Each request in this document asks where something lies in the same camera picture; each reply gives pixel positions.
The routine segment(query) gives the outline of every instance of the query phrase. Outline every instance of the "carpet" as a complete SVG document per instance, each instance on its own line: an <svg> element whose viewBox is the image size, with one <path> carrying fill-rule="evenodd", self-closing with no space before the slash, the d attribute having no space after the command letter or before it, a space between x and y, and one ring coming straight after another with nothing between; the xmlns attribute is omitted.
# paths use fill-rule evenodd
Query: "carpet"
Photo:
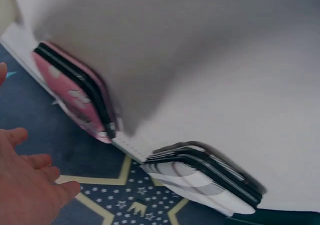
<svg viewBox="0 0 320 225"><path fill-rule="evenodd" d="M188 201L151 179L140 164L80 129L0 45L7 79L0 87L0 128L24 127L18 154L48 153L59 182L76 180L81 193L53 225L222 225L224 216Z"/></svg>

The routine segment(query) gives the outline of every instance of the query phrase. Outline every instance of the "pencil case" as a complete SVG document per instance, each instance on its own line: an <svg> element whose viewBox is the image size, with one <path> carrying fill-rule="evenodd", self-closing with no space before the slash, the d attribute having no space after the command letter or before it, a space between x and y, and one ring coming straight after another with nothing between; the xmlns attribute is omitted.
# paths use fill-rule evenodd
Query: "pencil case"
<svg viewBox="0 0 320 225"><path fill-rule="evenodd" d="M32 56L67 115L96 139L111 143L116 119L104 81L52 43L41 42Z"/></svg>
<svg viewBox="0 0 320 225"><path fill-rule="evenodd" d="M250 179L200 142L162 148L142 167L178 195L229 217L234 213L253 214L262 199Z"/></svg>

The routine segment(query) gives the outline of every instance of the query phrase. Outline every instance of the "wall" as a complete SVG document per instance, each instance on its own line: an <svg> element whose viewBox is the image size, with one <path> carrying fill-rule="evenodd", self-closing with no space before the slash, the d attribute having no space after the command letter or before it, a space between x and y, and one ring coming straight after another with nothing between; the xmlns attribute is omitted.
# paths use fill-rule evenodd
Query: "wall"
<svg viewBox="0 0 320 225"><path fill-rule="evenodd" d="M16 18L15 0L0 0L0 35Z"/></svg>
<svg viewBox="0 0 320 225"><path fill-rule="evenodd" d="M260 207L320 211L319 0L17 1L30 45L108 82L138 156L207 143L266 187Z"/></svg>

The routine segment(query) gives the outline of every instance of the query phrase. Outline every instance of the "pink pencil case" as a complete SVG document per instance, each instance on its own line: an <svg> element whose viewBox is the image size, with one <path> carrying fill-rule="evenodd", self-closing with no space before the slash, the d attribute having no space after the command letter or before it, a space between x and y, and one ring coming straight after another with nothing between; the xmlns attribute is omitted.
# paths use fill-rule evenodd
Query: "pink pencil case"
<svg viewBox="0 0 320 225"><path fill-rule="evenodd" d="M67 115L90 135L110 144L116 136L116 119L103 80L49 42L41 42L32 56Z"/></svg>

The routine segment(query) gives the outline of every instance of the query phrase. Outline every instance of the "yellow star outline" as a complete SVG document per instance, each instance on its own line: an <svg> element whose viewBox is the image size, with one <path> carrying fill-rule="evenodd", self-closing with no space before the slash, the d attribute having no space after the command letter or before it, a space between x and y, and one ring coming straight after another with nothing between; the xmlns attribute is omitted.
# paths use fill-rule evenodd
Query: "yellow star outline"
<svg viewBox="0 0 320 225"><path fill-rule="evenodd" d="M57 184L65 183L68 181L77 181L81 184L97 184L97 185L120 185L123 186L127 183L130 166L132 159L129 156L125 156L122 168L120 171L119 178L101 178L101 177L84 177L84 176L70 176L70 175L61 175L55 182ZM153 184L156 187L163 186L158 180L153 179ZM85 196L83 193L79 193L75 197L79 202L85 205L87 208L94 211L96 214L103 217L101 225L112 225L115 215L104 209L102 206L98 205L96 202L92 201L90 198ZM179 225L177 219L177 212L179 212L189 200L184 198L177 205L175 205L170 211L168 211L168 217L171 222L171 225Z"/></svg>

